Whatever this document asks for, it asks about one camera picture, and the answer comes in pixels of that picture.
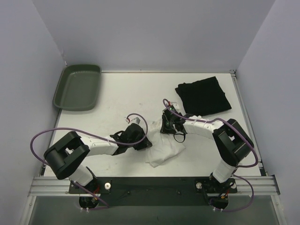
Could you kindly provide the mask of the white t-shirt with robot print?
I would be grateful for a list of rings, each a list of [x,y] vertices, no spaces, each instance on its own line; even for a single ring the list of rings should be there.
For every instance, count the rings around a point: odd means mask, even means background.
[[[160,133],[161,127],[162,119],[158,119],[149,124],[147,133],[147,138],[152,146],[146,149],[145,162],[153,168],[164,164],[185,149],[185,146],[177,142],[173,136]]]

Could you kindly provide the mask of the black t-shirt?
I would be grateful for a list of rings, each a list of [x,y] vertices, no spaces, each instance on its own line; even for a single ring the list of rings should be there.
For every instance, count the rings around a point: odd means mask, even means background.
[[[216,77],[179,84],[175,91],[185,112],[192,115],[212,115],[232,108]]]

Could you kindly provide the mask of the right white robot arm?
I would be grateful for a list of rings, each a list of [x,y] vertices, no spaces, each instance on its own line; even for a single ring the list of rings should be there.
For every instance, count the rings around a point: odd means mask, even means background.
[[[240,167],[240,162],[254,151],[253,142],[236,120],[205,120],[190,114],[183,116],[173,105],[163,110],[160,132],[194,134],[214,140],[221,160],[211,175],[219,183],[226,182]]]

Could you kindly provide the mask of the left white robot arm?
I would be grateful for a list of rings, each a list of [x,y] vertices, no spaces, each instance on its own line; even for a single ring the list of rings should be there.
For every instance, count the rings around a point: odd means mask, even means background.
[[[84,192],[90,193],[96,188],[96,177],[89,168],[82,165],[86,157],[115,156],[125,153],[129,148],[143,150],[151,146],[144,129],[132,123],[126,130],[104,140],[79,136],[77,132],[70,131],[44,153],[44,159],[57,179],[68,178],[77,182]]]

